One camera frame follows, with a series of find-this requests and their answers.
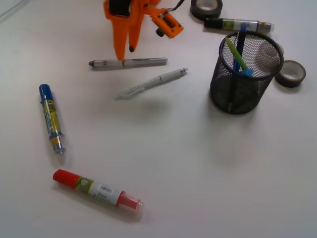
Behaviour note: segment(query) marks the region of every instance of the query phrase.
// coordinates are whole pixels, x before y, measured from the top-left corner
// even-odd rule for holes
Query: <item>blue pen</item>
[[[66,149],[63,147],[64,134],[61,133],[55,102],[50,87],[47,84],[40,86],[41,104],[49,133],[49,140],[55,155],[63,155]]]

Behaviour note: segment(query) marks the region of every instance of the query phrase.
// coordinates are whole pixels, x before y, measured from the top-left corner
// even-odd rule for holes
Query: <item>white pen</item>
[[[187,70],[188,70],[188,68],[181,68],[181,69],[169,72],[169,73],[162,74],[159,77],[152,78],[152,79],[150,79],[146,82],[143,82],[135,87],[132,87],[128,90],[125,90],[125,91],[119,93],[117,95],[116,99],[127,98],[127,97],[133,96],[137,93],[144,92],[148,88],[152,88],[152,87],[161,85],[162,83],[175,80],[179,77],[184,76],[186,74]]]
[[[111,67],[124,67],[124,66],[155,66],[155,65],[166,65],[167,58],[150,58],[150,59],[125,59],[119,61],[115,59],[110,60],[94,60],[89,62],[92,67],[99,66],[111,66]]]

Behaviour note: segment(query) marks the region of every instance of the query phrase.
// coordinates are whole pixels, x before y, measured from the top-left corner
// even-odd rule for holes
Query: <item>marker label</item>
[[[95,182],[92,179],[84,177],[78,179],[75,190],[105,200],[114,205],[117,204],[118,198],[122,192],[122,190],[115,189],[106,184]]]

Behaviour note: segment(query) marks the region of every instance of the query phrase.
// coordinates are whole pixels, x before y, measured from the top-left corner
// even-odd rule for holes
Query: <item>white surface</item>
[[[307,71],[299,88],[272,81],[242,117],[210,104],[225,34],[203,31],[189,7],[186,0],[173,14],[185,27],[175,39],[158,37],[146,17],[137,50],[126,54],[167,57],[167,66],[116,71],[88,66],[115,59],[101,0],[30,0],[0,19],[2,238],[317,236],[316,1],[224,1],[222,17],[274,23],[285,59]],[[131,101],[113,99],[184,67],[179,80]],[[42,83],[54,93],[69,142],[64,166],[50,155]],[[141,198],[143,217],[133,222],[57,186],[59,168]]]

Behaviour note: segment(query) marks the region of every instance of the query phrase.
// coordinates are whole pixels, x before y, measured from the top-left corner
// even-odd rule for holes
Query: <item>pen holder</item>
[[[227,37],[240,49],[253,76],[244,76],[234,71],[234,56],[224,39],[219,48],[219,58],[211,81],[211,98],[223,111],[244,114],[254,109],[273,77],[282,69],[284,58],[278,44],[257,32],[239,32]]]

